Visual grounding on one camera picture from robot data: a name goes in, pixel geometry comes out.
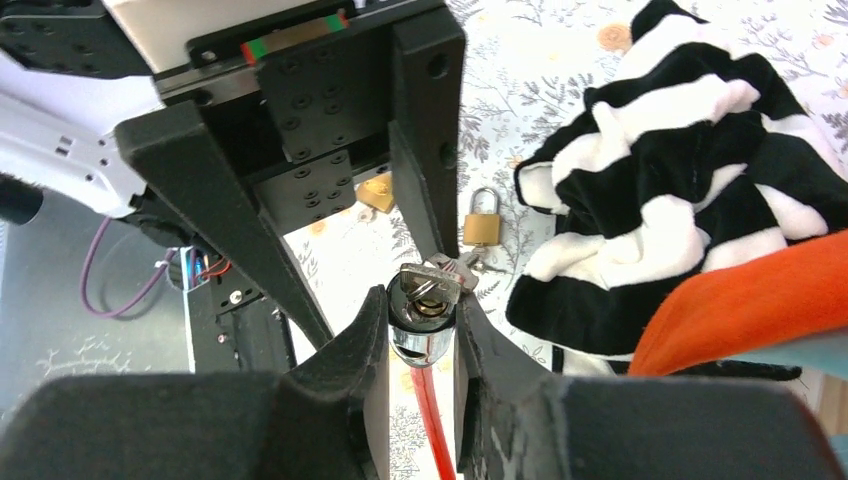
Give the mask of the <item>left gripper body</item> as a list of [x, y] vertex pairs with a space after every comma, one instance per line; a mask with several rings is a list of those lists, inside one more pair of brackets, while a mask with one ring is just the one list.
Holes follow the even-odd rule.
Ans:
[[200, 236], [125, 161], [115, 127], [199, 109], [284, 234], [350, 207], [385, 165], [394, 1], [5, 1], [1, 216], [46, 193], [148, 236]]

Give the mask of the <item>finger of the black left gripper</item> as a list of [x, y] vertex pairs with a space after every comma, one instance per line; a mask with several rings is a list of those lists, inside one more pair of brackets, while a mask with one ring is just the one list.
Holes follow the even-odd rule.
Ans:
[[446, 6], [392, 27], [393, 193], [421, 255], [458, 255], [458, 126], [466, 36]]
[[257, 213], [193, 102], [125, 120], [114, 135], [148, 187], [274, 301], [313, 347], [332, 340], [297, 258]]

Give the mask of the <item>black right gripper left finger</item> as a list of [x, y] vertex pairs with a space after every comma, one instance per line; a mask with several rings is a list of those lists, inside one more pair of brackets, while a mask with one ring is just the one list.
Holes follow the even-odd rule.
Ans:
[[5, 479], [385, 479], [388, 298], [284, 373], [68, 376], [24, 403]]

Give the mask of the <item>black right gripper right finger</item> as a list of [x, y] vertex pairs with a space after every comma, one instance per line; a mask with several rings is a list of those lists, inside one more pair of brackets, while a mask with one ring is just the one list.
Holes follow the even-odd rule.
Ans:
[[841, 479], [813, 414], [763, 381], [555, 374], [455, 310], [454, 436], [467, 479]]

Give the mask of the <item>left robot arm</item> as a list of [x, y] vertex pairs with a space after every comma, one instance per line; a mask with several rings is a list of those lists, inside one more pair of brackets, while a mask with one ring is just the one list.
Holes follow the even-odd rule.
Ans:
[[390, 173], [418, 250], [457, 252], [466, 35], [442, 1], [5, 1], [1, 55], [58, 82], [151, 82], [98, 134], [1, 98], [1, 183], [220, 255], [316, 347], [333, 336], [283, 236]]

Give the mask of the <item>red cable lock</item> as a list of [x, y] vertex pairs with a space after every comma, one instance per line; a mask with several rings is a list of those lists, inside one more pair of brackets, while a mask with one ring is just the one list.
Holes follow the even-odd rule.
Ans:
[[411, 301], [401, 290], [399, 271], [386, 287], [390, 345], [411, 369], [438, 477], [454, 479], [456, 472], [441, 421], [432, 367], [449, 350], [455, 328], [455, 307], [461, 297]]

